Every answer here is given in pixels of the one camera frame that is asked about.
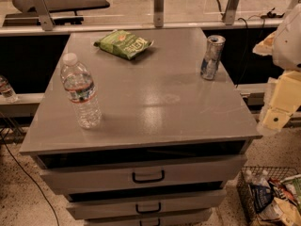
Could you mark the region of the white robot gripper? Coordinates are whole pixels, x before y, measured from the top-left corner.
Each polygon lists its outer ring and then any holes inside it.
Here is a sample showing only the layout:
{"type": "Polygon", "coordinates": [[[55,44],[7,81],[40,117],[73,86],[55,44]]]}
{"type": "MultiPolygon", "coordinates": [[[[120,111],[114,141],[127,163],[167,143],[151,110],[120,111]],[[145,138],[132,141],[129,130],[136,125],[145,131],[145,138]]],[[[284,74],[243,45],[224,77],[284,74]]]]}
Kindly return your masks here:
{"type": "Polygon", "coordinates": [[[301,4],[297,4],[252,52],[271,56],[275,65],[284,71],[278,78],[269,78],[261,109],[257,131],[267,137],[281,131],[301,106],[301,4]]]}

